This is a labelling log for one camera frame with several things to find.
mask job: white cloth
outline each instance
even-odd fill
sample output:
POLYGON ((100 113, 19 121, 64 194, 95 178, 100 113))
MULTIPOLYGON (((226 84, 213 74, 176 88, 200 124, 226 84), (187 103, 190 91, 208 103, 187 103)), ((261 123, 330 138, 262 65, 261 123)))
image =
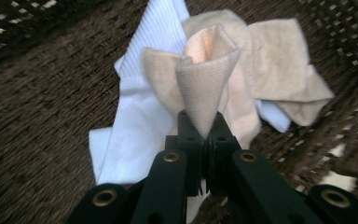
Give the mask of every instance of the white cloth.
POLYGON ((275 130, 286 133, 290 127, 291 120, 278 105, 268 100, 256 100, 258 115, 268 122, 275 130))
POLYGON ((181 21, 186 18, 183 0, 151 0, 126 54, 116 62, 120 101, 113 129, 89 133, 97 184, 130 184, 147 176, 175 118, 145 79, 141 52, 149 47, 181 53, 186 43, 181 21))

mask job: laundry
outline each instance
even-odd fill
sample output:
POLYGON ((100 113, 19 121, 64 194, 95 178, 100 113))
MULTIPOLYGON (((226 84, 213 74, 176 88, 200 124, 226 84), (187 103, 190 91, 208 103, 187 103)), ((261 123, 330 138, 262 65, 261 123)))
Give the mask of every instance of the laundry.
MULTIPOLYGON (((203 137, 222 112, 242 148, 258 134, 259 116, 281 133, 291 120, 312 124, 333 93, 309 60, 295 20, 247 25, 229 10, 189 18, 184 1, 151 0, 115 63, 115 123, 89 132, 96 183, 146 177, 182 109, 203 137)), ((201 202, 188 201, 187 222, 201 202)))

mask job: wicker basket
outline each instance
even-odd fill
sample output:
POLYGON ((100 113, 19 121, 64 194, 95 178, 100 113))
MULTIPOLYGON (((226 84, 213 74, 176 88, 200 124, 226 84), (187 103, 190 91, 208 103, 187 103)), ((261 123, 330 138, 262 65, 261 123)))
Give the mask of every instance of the wicker basket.
MULTIPOLYGON (((329 171, 357 178, 358 0, 188 0, 192 15, 229 8, 247 23, 297 18, 311 63, 336 97, 309 127, 263 125, 251 149, 293 188, 329 171), (345 147, 342 157, 329 150, 345 147)), ((63 223, 94 185, 88 131, 112 125, 126 50, 146 1, 0 1, 0 223, 63 223)), ((210 198, 195 223, 230 223, 210 198)))

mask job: beige cloth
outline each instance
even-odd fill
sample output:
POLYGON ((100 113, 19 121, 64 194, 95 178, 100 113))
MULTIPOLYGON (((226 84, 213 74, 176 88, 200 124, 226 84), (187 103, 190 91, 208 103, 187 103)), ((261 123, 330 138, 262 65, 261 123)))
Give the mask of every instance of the beige cloth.
POLYGON ((314 122, 334 97, 310 62, 297 20, 249 26, 254 52, 254 97, 274 101, 298 125, 314 122))
POLYGON ((220 10, 191 17, 184 28, 186 35, 192 36, 214 24, 223 25, 237 47, 252 51, 243 62, 253 64, 247 66, 253 71, 246 74, 254 98, 274 101, 298 125, 312 124, 334 97, 309 64, 307 42, 297 20, 262 21, 246 27, 230 10, 220 10), (247 32, 251 43, 246 42, 247 32))
POLYGON ((250 71, 247 65, 252 64, 239 63, 246 62, 249 54, 250 50, 236 47, 222 26, 215 25, 192 35, 184 55, 146 49, 145 73, 173 116, 186 109, 200 135, 206 137, 220 111, 240 145, 248 148, 260 129, 245 75, 250 71))

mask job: brown wicker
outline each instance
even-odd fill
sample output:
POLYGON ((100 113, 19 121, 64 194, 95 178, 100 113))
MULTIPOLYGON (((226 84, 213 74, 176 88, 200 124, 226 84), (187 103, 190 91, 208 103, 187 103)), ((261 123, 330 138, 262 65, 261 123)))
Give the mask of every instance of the brown wicker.
MULTIPOLYGON (((146 5, 67 0, 44 7, 47 2, 0 1, 0 223, 63 223, 93 187, 88 131, 112 125, 119 97, 112 65, 146 5)), ((300 21, 311 63, 336 97, 309 127, 293 124, 280 134, 264 125, 251 148, 294 188, 308 192, 335 171, 357 177, 358 197, 358 0, 187 4, 192 15, 229 8, 248 23, 300 21), (339 144, 346 149, 336 158, 328 151, 339 144)), ((195 223, 231 223, 221 201, 209 198, 195 223)))

